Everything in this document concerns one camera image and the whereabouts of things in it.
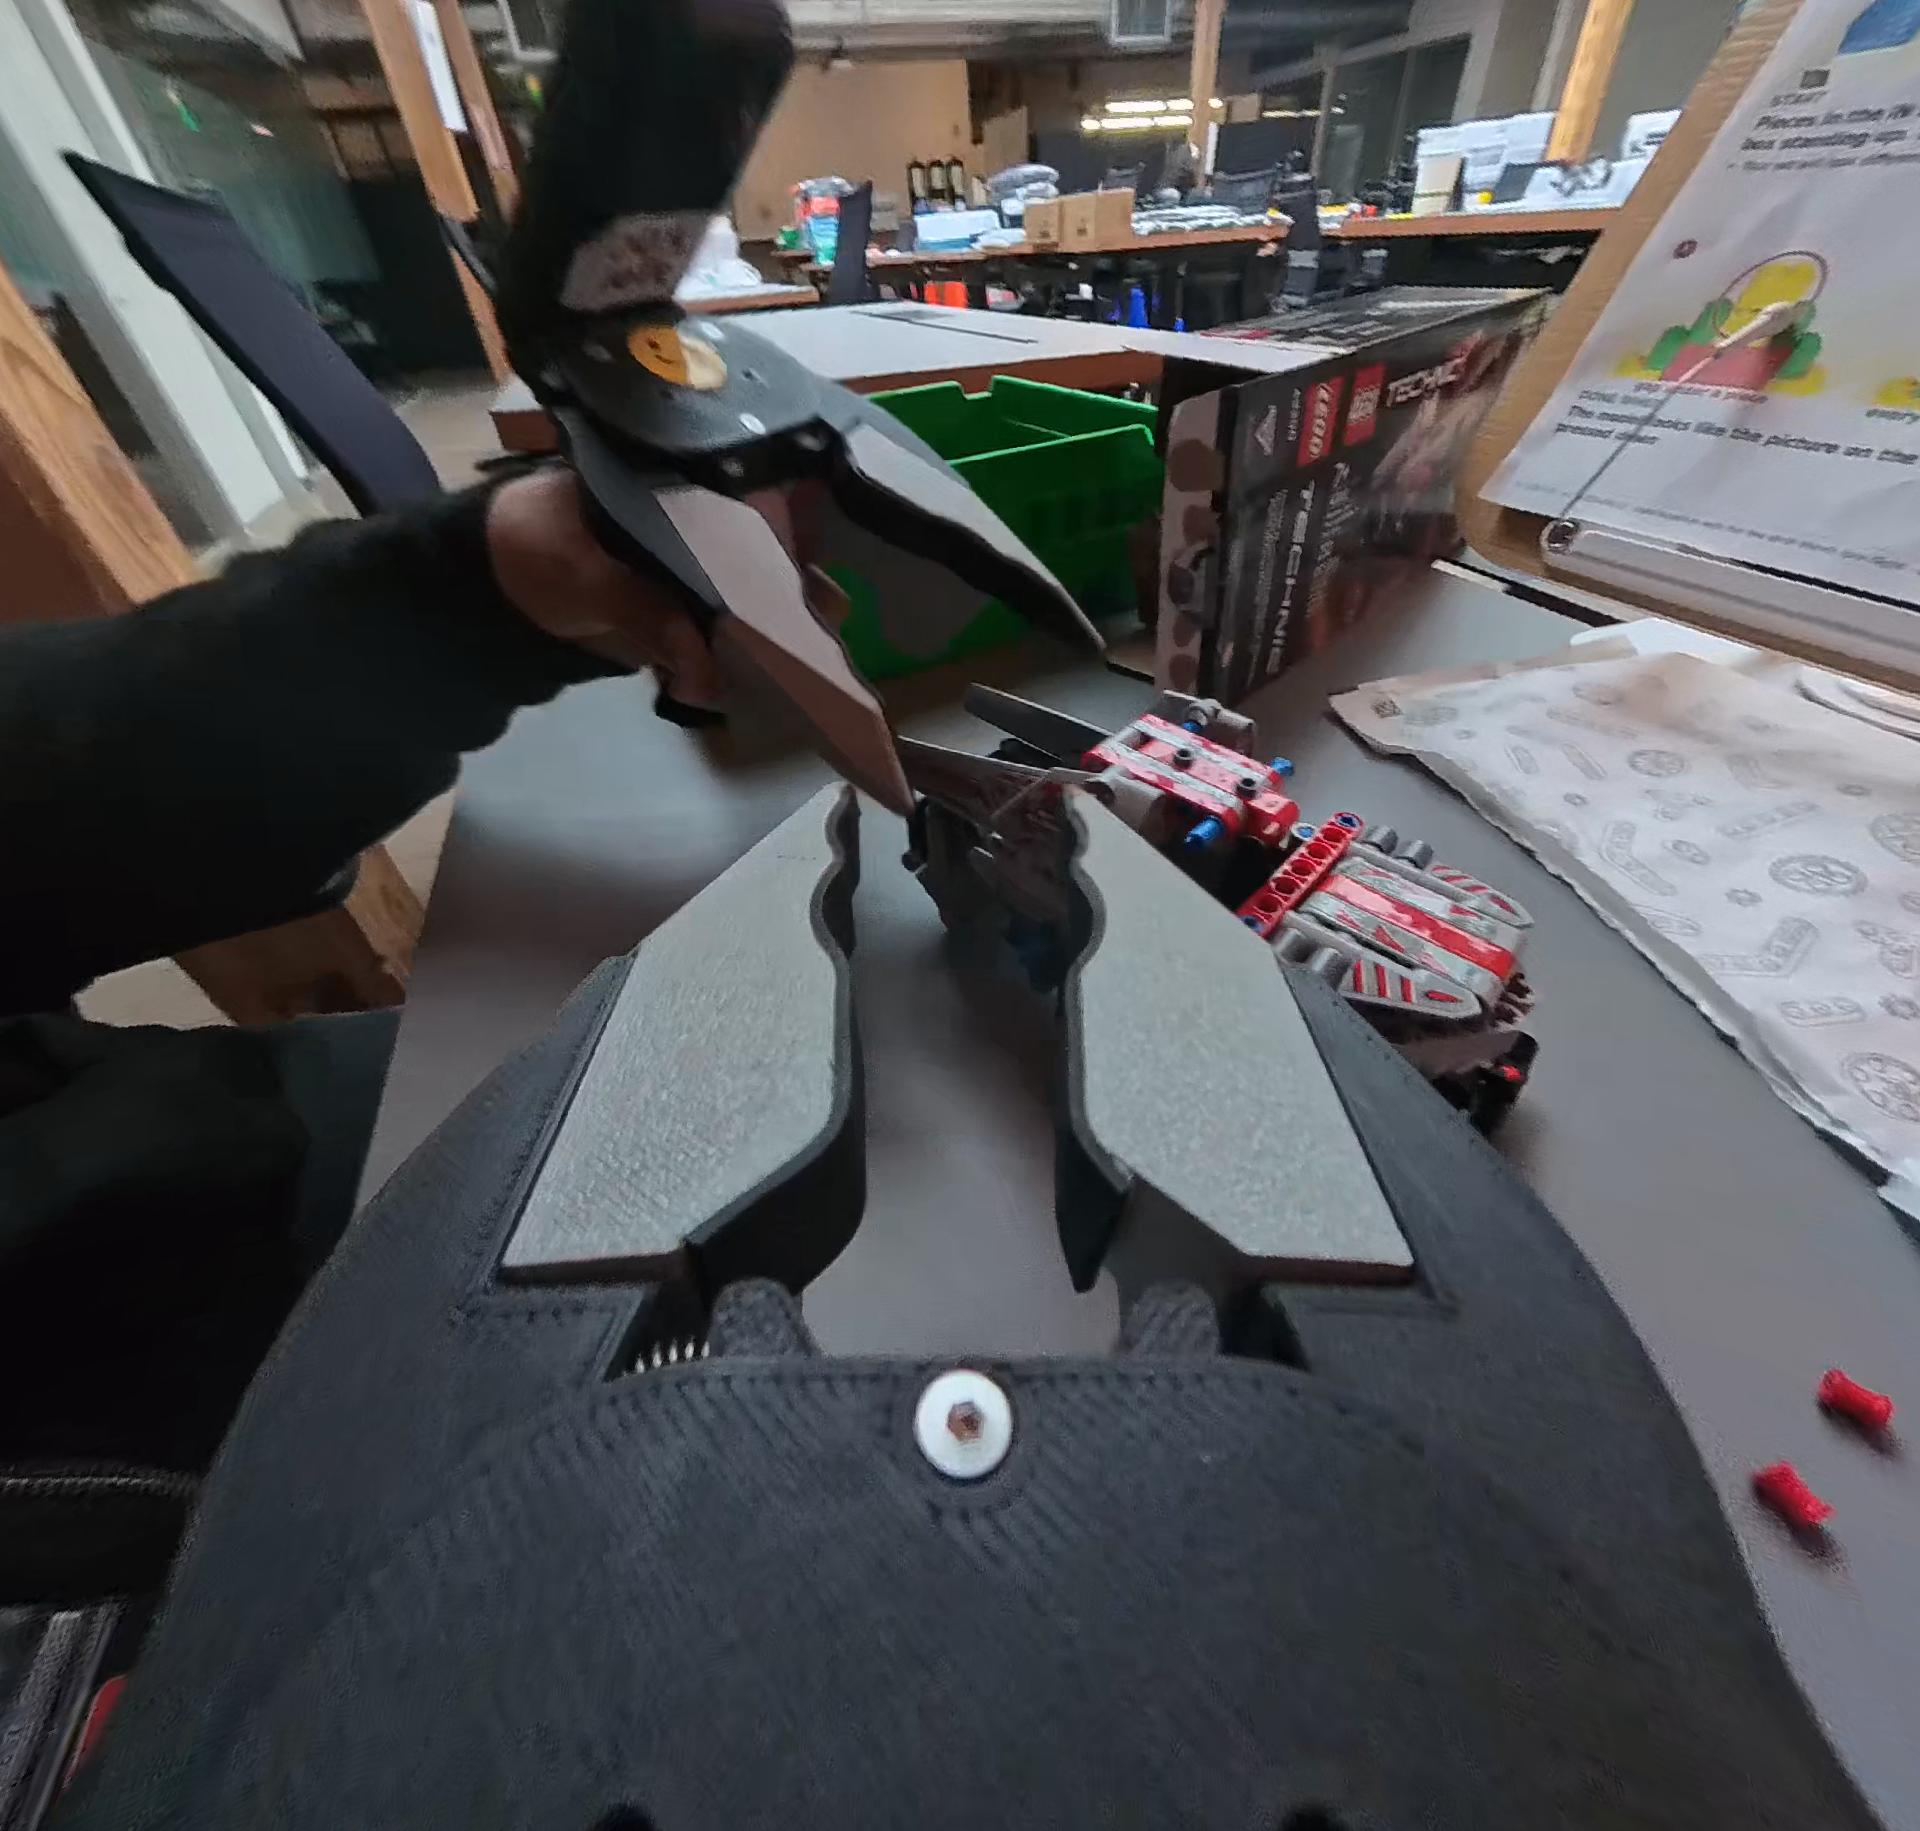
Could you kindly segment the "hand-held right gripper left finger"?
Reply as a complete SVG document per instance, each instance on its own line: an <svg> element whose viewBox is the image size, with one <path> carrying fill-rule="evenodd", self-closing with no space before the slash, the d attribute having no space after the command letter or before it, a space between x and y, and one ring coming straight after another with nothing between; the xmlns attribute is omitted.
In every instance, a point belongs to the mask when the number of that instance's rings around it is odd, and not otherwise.
<svg viewBox="0 0 1920 1831"><path fill-rule="evenodd" d="M518 1285L810 1285L868 1203L857 793L828 787L625 958L522 1174Z"/></svg>

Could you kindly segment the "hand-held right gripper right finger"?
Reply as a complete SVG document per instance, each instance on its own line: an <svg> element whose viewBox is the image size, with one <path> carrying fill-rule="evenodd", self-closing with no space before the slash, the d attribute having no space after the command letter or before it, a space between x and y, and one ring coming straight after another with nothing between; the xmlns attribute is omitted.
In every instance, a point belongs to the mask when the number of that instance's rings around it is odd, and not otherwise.
<svg viewBox="0 0 1920 1831"><path fill-rule="evenodd" d="M1058 1239L1076 1293L1401 1285L1415 1257L1306 1011L1118 814L1065 793Z"/></svg>

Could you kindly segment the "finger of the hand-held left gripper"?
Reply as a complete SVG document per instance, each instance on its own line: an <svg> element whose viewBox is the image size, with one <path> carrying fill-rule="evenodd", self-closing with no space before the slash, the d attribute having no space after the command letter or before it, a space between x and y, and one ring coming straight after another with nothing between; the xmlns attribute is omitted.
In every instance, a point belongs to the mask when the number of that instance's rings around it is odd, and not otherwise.
<svg viewBox="0 0 1920 1831"><path fill-rule="evenodd" d="M773 524L755 507L693 482L667 482L655 501L715 594L715 642L755 665L806 715L848 787L911 818L914 792L894 724L836 629L810 608L804 564Z"/></svg>
<svg viewBox="0 0 1920 1831"><path fill-rule="evenodd" d="M819 572L848 602L836 639L870 684L977 661L1037 633L1014 608L856 524L828 524L814 547Z"/></svg>

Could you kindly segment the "red grey lego vehicle model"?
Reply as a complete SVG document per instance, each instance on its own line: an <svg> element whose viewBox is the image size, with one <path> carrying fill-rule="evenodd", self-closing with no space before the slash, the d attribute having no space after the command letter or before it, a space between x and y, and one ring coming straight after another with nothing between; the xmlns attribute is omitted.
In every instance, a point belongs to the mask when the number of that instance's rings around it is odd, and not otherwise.
<svg viewBox="0 0 1920 1831"><path fill-rule="evenodd" d="M1505 1125L1536 1065L1530 915L1513 898L1359 814L1302 821L1296 764L1222 698L1161 692L1099 730L973 685L965 711L998 753L897 737L914 792L904 865L949 933L987 926L1042 994L1062 989L1065 793L1086 792L1280 964L1321 971L1484 1136Z"/></svg>

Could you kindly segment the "person's left forearm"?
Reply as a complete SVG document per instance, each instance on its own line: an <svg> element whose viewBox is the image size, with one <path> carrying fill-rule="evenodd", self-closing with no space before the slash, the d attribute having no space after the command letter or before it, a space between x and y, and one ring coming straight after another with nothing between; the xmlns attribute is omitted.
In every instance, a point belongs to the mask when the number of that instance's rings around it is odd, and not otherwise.
<svg viewBox="0 0 1920 1831"><path fill-rule="evenodd" d="M324 909L518 710L618 669L499 594L493 488L3 628L3 1014Z"/></svg>

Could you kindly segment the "black lego set box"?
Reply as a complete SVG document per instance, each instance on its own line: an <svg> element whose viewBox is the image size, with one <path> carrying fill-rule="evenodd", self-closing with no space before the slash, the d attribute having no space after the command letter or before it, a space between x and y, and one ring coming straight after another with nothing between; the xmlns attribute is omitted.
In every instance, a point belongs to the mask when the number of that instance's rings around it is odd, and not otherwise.
<svg viewBox="0 0 1920 1831"><path fill-rule="evenodd" d="M1455 557L1468 443L1553 307L1380 284L1163 340L1151 678L1241 703Z"/></svg>

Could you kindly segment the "person's left hand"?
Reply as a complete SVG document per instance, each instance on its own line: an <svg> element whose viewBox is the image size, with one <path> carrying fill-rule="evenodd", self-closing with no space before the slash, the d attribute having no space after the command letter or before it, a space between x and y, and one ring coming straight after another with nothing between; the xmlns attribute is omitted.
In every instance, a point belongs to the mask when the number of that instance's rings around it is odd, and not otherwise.
<svg viewBox="0 0 1920 1831"><path fill-rule="evenodd" d="M730 678L704 628L665 577L600 547L575 470L550 468L493 488L488 563L499 594L534 629L618 669L649 669L681 710L723 710Z"/></svg>

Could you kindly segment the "green plastic bin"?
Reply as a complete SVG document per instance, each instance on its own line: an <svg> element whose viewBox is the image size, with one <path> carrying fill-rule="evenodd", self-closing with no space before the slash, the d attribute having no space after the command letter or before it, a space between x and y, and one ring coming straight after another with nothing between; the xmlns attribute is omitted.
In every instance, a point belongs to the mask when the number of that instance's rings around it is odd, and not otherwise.
<svg viewBox="0 0 1920 1831"><path fill-rule="evenodd" d="M992 380L877 395L1050 564L1086 617L1134 608L1130 542L1161 513L1151 406Z"/></svg>

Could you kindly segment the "dark mesh office chair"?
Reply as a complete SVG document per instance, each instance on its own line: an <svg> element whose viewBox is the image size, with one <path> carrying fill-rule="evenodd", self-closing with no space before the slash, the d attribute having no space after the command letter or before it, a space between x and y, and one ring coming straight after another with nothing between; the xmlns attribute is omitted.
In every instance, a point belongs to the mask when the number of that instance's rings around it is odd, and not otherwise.
<svg viewBox="0 0 1920 1831"><path fill-rule="evenodd" d="M277 406L353 513L370 517L441 496L419 435L219 205L140 180L78 151L64 151L64 168L114 219L130 258Z"/></svg>

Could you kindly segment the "long wooden workbench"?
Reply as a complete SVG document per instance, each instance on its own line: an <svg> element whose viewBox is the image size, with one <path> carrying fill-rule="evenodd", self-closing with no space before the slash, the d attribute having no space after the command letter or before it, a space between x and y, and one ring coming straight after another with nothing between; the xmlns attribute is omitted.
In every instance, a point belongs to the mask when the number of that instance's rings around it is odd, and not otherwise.
<svg viewBox="0 0 1920 1831"><path fill-rule="evenodd" d="M1441 217L1340 212L1299 243L1280 217L1214 228L1157 228L1072 251L1062 243L1000 243L987 251L868 251L865 302L992 307L992 293L1065 298L1118 293L1108 320L1130 315L1130 290L1157 330L1257 320L1364 284L1525 284L1568 290L1620 209L1487 209Z"/></svg>

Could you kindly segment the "printed paper bag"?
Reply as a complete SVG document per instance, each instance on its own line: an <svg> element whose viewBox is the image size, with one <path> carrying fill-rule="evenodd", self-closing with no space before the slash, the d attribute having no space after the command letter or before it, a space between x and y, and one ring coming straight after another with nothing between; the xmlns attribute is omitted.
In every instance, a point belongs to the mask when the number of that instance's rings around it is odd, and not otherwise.
<svg viewBox="0 0 1920 1831"><path fill-rule="evenodd" d="M1915 737L1632 639L1331 698L1561 877L1811 1126L1920 1186Z"/></svg>

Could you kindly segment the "red tag with metal clasp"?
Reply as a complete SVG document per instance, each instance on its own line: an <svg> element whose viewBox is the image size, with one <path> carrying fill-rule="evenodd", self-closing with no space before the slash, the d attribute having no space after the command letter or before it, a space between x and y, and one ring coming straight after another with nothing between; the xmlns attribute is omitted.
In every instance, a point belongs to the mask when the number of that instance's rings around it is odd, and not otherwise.
<svg viewBox="0 0 1920 1831"><path fill-rule="evenodd" d="M0 1609L0 1826L35 1831L104 1685L124 1601Z"/></svg>

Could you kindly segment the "wooden support post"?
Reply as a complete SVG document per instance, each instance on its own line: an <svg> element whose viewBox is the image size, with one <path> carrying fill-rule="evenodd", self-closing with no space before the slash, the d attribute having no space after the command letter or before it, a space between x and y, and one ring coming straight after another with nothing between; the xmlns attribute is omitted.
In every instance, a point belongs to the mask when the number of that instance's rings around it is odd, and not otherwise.
<svg viewBox="0 0 1920 1831"><path fill-rule="evenodd" d="M462 0L357 0L370 49L441 217L493 380L509 380L509 344L493 307L493 247L518 209L518 165L497 118L483 58Z"/></svg>

